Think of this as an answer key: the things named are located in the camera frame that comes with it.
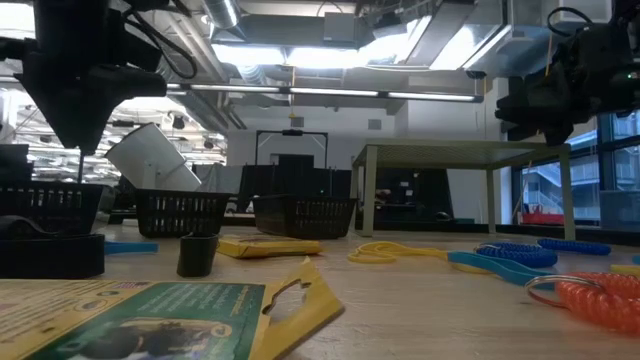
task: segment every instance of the blue coiled cable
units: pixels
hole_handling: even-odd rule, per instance
[[[535,245],[513,243],[484,243],[476,249],[484,256],[513,260],[531,268],[549,267],[558,262],[558,256],[551,250]]]
[[[557,251],[571,251],[587,255],[609,255],[611,247],[603,244],[590,244],[577,241],[540,239],[538,245],[545,249]]]

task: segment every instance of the robotic arm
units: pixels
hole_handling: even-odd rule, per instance
[[[583,18],[585,27],[569,34],[550,24],[560,11]],[[512,78],[517,89],[498,100],[496,117],[537,129],[548,145],[564,143],[573,124],[585,123],[600,113],[628,114],[640,108],[640,64],[635,63],[628,36],[629,23],[638,31],[640,1],[617,0],[608,24],[594,24],[573,8],[558,8],[549,14],[549,29],[568,38],[546,69]],[[640,39],[636,36],[636,49]]]
[[[36,40],[0,37],[0,61],[22,61],[23,73],[14,76],[62,144],[87,155],[95,152],[107,120],[122,101],[166,95],[166,82],[155,73],[164,55],[158,39],[175,45],[138,12],[168,9],[189,15],[178,0],[176,7],[169,7],[169,0],[126,2],[131,9],[121,13],[109,8],[109,0],[34,0]],[[144,32],[156,47],[127,32],[125,24]],[[193,59],[182,54],[193,71],[181,75],[195,76]]]

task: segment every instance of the black basket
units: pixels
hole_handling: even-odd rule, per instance
[[[136,190],[140,234],[147,238],[181,237],[191,232],[217,234],[230,194]]]
[[[104,190],[92,184],[0,182],[0,216],[23,216],[45,231],[88,234]]]
[[[356,199],[296,195],[253,199],[258,230],[298,239],[337,239],[347,235]]]

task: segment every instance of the glass window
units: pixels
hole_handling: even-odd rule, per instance
[[[617,150],[616,190],[640,190],[640,146],[630,146]]]
[[[640,231],[640,146],[616,150],[615,189],[602,192],[602,228]]]
[[[560,163],[524,168],[522,175],[524,213],[563,214]],[[596,155],[571,160],[571,192],[576,220],[600,220],[600,169]],[[552,216],[547,218],[548,222],[541,223],[558,223]]]
[[[640,135],[640,111],[632,112],[626,117],[612,115],[611,119],[613,124],[613,140]]]

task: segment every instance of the yellow cable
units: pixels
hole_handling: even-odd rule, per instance
[[[410,248],[390,241],[376,241],[364,244],[347,255],[347,259],[360,264],[389,264],[396,262],[399,256],[433,256],[449,261],[448,252],[435,248]],[[490,274],[484,269],[473,266],[453,264],[455,269],[474,274]]]

